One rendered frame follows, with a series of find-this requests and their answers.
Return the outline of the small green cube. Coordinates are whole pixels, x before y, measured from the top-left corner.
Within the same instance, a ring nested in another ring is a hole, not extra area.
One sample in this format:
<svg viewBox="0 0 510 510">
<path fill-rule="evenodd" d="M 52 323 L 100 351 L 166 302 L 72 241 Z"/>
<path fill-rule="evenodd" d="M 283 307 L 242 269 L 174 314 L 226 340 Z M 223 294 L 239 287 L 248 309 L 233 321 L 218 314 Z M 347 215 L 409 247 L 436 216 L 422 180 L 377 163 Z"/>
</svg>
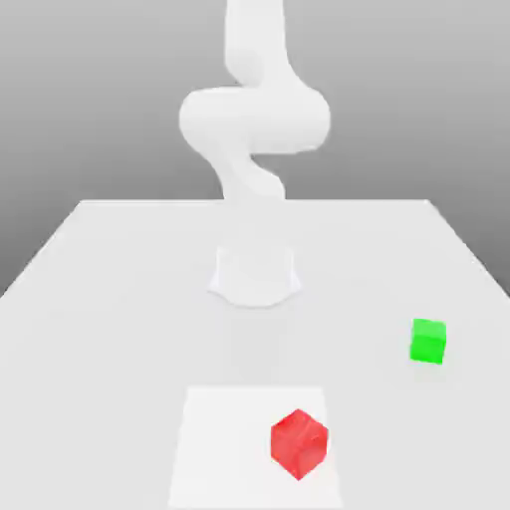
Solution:
<svg viewBox="0 0 510 510">
<path fill-rule="evenodd" d="M 416 318 L 412 322 L 409 356 L 412 360 L 441 365 L 446 346 L 446 324 Z"/>
</svg>

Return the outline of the small red cube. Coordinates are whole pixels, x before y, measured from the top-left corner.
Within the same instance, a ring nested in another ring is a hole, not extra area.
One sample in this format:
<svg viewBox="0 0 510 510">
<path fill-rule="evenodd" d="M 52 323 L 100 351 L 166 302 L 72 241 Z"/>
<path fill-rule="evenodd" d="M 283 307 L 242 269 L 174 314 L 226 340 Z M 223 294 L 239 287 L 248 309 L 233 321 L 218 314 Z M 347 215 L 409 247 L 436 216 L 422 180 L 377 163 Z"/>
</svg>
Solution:
<svg viewBox="0 0 510 510">
<path fill-rule="evenodd" d="M 328 442 L 329 430 L 296 408 L 271 426 L 270 454 L 296 480 L 301 480 L 325 460 Z"/>
</svg>

